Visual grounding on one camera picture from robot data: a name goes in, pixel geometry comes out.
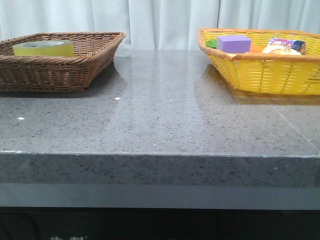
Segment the yellow tape roll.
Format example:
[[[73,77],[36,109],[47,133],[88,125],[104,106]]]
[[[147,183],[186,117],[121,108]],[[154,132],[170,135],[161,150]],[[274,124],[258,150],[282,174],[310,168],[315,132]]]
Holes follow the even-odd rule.
[[[74,57],[74,43],[70,40],[42,40],[12,46],[15,56]]]

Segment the brown wicker basket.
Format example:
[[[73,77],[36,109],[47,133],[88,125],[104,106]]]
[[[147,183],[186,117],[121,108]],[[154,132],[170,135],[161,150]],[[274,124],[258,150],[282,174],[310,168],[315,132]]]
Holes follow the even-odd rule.
[[[114,60],[123,32],[40,32],[0,42],[1,92],[75,93],[84,91]],[[69,40],[74,57],[15,56],[13,45]]]

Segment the orange toy carrot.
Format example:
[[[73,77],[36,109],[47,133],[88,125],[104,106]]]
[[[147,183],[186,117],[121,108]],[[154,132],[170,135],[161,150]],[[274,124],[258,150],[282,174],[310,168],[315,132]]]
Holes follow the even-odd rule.
[[[251,45],[250,51],[254,53],[262,53],[265,48],[265,46]]]

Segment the green toy leaf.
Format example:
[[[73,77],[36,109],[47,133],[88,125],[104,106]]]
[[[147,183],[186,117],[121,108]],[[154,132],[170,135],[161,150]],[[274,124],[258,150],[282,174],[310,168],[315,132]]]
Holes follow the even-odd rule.
[[[217,49],[217,43],[218,43],[217,39],[212,38],[212,39],[210,39],[208,41],[205,41],[205,46],[207,48]]]

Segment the grey curtain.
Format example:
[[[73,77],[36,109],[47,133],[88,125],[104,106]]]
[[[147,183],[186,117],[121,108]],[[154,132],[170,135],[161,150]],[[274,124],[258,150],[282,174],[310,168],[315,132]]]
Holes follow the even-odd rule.
[[[123,50],[197,50],[200,28],[320,31],[317,0],[3,0],[3,40],[123,32]]]

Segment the purple foam cube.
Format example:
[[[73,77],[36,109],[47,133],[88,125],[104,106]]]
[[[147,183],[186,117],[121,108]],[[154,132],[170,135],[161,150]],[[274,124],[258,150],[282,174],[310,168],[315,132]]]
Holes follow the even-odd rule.
[[[217,37],[216,48],[225,53],[246,53],[251,49],[252,40],[244,35],[222,35]]]

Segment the purple labelled can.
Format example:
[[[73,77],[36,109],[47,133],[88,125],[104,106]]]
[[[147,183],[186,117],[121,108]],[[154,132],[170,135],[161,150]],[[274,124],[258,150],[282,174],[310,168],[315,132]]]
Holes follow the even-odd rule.
[[[268,45],[284,45],[292,50],[300,52],[302,55],[306,51],[306,43],[302,40],[284,39],[279,37],[272,37],[268,41]]]

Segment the toy croissant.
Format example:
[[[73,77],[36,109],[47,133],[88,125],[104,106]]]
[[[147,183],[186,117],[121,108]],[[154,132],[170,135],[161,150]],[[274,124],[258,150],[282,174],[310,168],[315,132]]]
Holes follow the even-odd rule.
[[[299,51],[291,49],[290,47],[286,45],[281,45],[281,44],[270,44],[262,50],[262,53],[277,54],[277,55],[295,55],[295,56],[301,55]]]

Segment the yellow woven basket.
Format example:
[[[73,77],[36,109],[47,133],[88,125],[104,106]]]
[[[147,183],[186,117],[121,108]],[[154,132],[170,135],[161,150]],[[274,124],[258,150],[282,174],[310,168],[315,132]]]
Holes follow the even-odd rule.
[[[304,55],[279,55],[260,52],[224,53],[206,47],[219,36],[246,36],[254,46],[266,47],[272,37],[306,43]],[[319,95],[320,36],[300,30],[239,28],[200,28],[199,48],[220,75],[235,89],[277,95]]]

